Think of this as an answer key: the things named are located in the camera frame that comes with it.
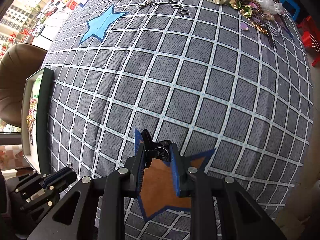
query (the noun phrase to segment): floral artwork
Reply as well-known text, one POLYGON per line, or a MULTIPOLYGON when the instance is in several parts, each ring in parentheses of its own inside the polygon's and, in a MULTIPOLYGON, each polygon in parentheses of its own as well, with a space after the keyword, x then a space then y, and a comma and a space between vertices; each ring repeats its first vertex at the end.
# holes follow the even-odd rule
POLYGON ((39 75, 37 77, 36 81, 33 83, 31 97, 30 97, 29 115, 27 116, 30 145, 32 145, 32 146, 33 146, 33 132, 32 131, 33 131, 34 126, 36 125, 37 105, 38 105, 41 80, 42 80, 42 75, 39 75))

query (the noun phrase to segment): plastic bag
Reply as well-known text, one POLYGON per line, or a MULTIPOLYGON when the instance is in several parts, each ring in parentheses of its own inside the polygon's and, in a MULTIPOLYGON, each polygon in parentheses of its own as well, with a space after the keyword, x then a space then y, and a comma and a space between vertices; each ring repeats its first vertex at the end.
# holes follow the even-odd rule
POLYGON ((256 0, 260 5, 262 10, 268 11, 271 14, 283 14, 285 12, 282 3, 275 3, 273 0, 256 0))

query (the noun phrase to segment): blue star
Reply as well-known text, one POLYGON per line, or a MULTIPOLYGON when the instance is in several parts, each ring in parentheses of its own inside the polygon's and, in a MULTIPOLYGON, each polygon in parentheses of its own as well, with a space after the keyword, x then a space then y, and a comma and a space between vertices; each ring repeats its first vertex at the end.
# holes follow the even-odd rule
POLYGON ((103 41, 103 39, 106 36, 106 30, 117 19, 122 17, 123 15, 127 14, 128 12, 118 12, 114 13, 115 5, 111 5, 103 14, 101 14, 98 17, 95 17, 91 19, 90 21, 87 21, 87 25, 89 27, 89 30, 83 35, 79 45, 90 38, 91 36, 96 37, 99 41, 103 41))

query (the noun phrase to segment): building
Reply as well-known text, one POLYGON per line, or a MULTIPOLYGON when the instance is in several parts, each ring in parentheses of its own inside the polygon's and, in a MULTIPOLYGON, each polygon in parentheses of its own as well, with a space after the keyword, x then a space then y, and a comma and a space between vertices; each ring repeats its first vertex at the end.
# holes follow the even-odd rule
POLYGON ((24 39, 24 29, 32 30, 36 26, 37 14, 50 0, 14 0, 0 21, 0 44, 7 44, 10 38, 13 43, 24 39))

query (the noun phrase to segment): black clamp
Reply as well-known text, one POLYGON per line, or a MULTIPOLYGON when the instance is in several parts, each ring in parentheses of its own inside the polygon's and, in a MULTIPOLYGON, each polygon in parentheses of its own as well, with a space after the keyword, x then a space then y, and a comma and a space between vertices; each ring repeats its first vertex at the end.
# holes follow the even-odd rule
POLYGON ((64 167, 50 175, 37 174, 34 171, 30 175, 16 177, 15 181, 18 183, 11 194, 20 196, 23 200, 20 201, 20 211, 25 213, 36 226, 60 200, 60 192, 76 181, 76 178, 77 174, 69 167, 64 167), (32 196, 41 189, 44 193, 32 199, 32 196))
POLYGON ((138 197, 144 169, 152 158, 170 161, 173 183, 179 197, 191 197, 190 240, 217 240, 213 196, 217 198, 223 239, 285 240, 263 209, 233 178, 217 179, 190 165, 170 140, 153 143, 143 130, 134 157, 107 177, 78 181, 43 218, 29 240, 92 239, 99 197, 102 196, 98 240, 123 240, 124 198, 138 197))
POLYGON ((164 162, 171 161, 170 154, 170 140, 163 140, 159 142, 153 142, 152 137, 147 129, 143 129, 141 133, 145 154, 146 154, 146 168, 149 168, 152 162, 152 159, 159 159, 164 162))

